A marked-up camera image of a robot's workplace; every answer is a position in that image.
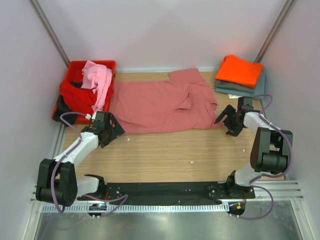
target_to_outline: metal floor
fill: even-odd
[[[247,202],[258,217],[269,201]],[[290,201],[276,201],[267,218],[247,221],[226,212],[120,213],[92,220],[87,213],[42,213],[35,240],[302,240]]]

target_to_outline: red basket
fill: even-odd
[[[82,69],[84,68],[85,64],[87,61],[72,61],[69,64],[68,67],[68,71],[66,72],[65,78],[63,81],[67,81],[67,82],[76,82],[76,83],[82,83],[83,80],[83,74],[82,74]],[[108,92],[106,94],[106,98],[105,98],[105,104],[104,104],[104,108],[103,111],[107,112],[109,109],[109,105],[110,105],[110,99],[112,97],[112,95],[114,94],[114,78],[116,76],[116,62],[115,61],[93,61],[96,64],[101,64],[101,65],[105,65],[108,69],[111,69],[112,71],[112,80],[111,80],[111,84],[109,86]],[[57,110],[57,105],[54,106],[53,109],[53,113],[52,113],[52,119],[54,118],[54,113]],[[75,124],[88,124],[90,121],[88,119],[86,119],[84,116],[78,116],[76,118]]]

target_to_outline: wooden table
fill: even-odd
[[[214,91],[216,72],[202,72]],[[161,73],[118,73],[115,81],[160,81],[168,75]],[[214,92],[217,113],[228,104],[237,107],[237,99]],[[260,110],[259,100],[254,100]],[[84,125],[76,125],[81,130]],[[254,134],[243,129],[238,137],[226,135],[225,127],[183,132],[134,134],[120,136],[105,148],[92,151],[78,167],[84,174],[103,176],[106,183],[134,182],[200,182],[225,181],[233,170],[250,162]],[[78,135],[67,129],[66,149]]]

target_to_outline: white wall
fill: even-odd
[[[66,67],[27,0],[0,7],[0,235],[22,237],[39,163],[50,158],[51,113]]]
[[[116,60],[118,72],[254,61],[285,0],[39,0],[73,60]]]
[[[298,0],[262,60],[266,92],[274,97],[269,120],[293,132],[297,179],[320,222],[320,27],[319,0]]]

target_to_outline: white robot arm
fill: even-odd
[[[229,176],[234,178],[232,184],[249,187],[261,176],[274,177],[289,168],[292,132],[273,126],[262,113],[254,110],[251,97],[240,97],[237,109],[228,105],[215,122],[220,122],[224,116],[227,116],[223,121],[228,129],[227,135],[236,137],[243,128],[248,128],[255,134],[250,163]]]
[[[98,146],[104,148],[125,131],[110,112],[98,111],[91,120],[92,125],[82,129],[77,140],[64,152],[40,163],[35,194],[38,201],[54,203],[52,180],[57,203],[65,207],[71,206],[76,198],[85,194],[93,193],[96,197],[105,194],[103,177],[87,174],[77,179],[76,169],[92,150]]]

